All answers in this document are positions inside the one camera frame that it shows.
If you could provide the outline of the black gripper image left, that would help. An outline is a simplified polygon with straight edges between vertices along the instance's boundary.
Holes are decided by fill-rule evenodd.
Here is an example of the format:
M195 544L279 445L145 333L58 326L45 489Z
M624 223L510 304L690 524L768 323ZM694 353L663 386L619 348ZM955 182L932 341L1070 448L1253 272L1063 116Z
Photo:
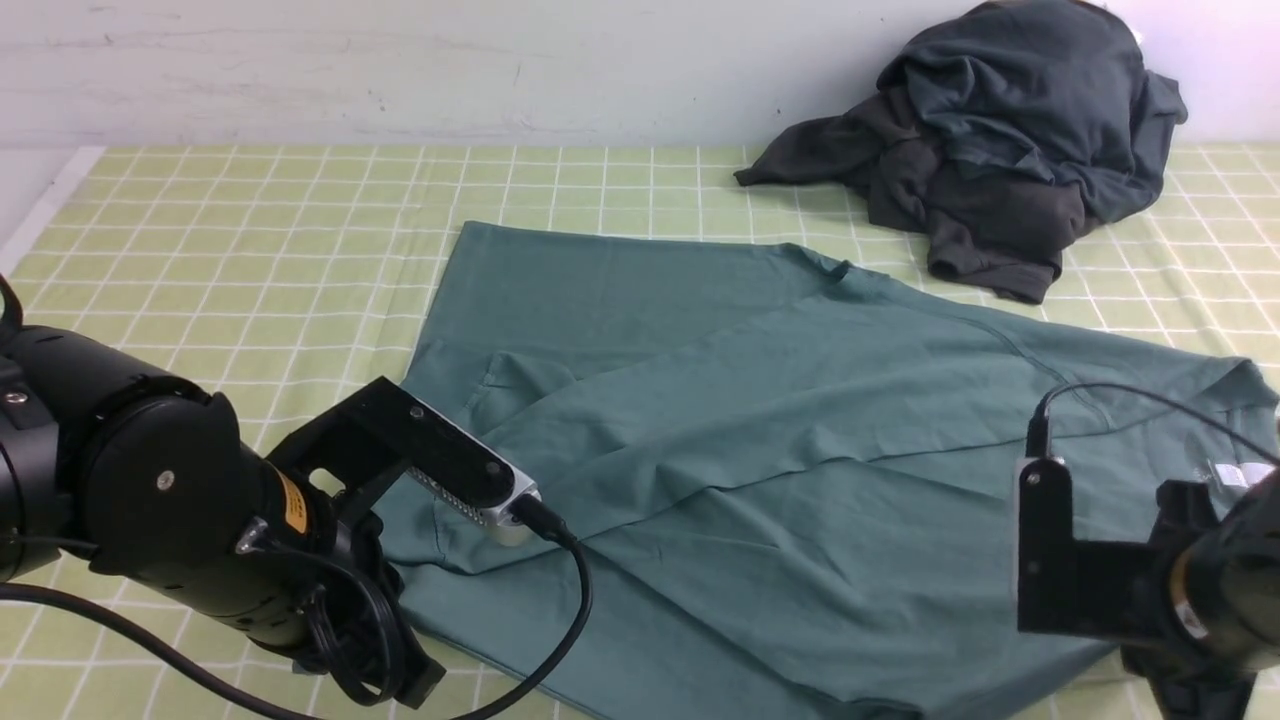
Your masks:
M278 511L264 510L252 521L264 523L270 541L288 550L339 562L369 577L375 588L387 594L398 609L399 633L412 646L410 679L404 688L393 691L385 702L421 708L444 678L445 669L422 648L399 607L404 583L381 551L381 520L370 512L353 527L347 527L334 518L332 497L308 482L294 479L282 470L270 470L266 477L269 488L279 489L282 507ZM301 623L302 637L282 646L283 655L293 662L294 670L329 676L358 706L362 705L356 701L357 680L364 682L370 694L380 692L380 643L361 593L344 577L315 562L280 555L243 555L271 559L294 573L285 580L291 594L285 611Z

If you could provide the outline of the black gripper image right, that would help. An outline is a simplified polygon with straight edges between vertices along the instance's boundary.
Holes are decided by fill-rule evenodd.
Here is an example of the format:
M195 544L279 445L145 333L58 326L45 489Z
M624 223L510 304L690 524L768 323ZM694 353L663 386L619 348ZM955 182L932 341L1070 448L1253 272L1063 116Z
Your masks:
M1166 600L1165 638L1128 646L1123 662L1143 676L1164 719L1243 719L1261 670L1257 621L1242 610L1261 569L1256 500L1221 519L1204 484L1166 480L1149 541L1169 538L1172 561L1158 589Z

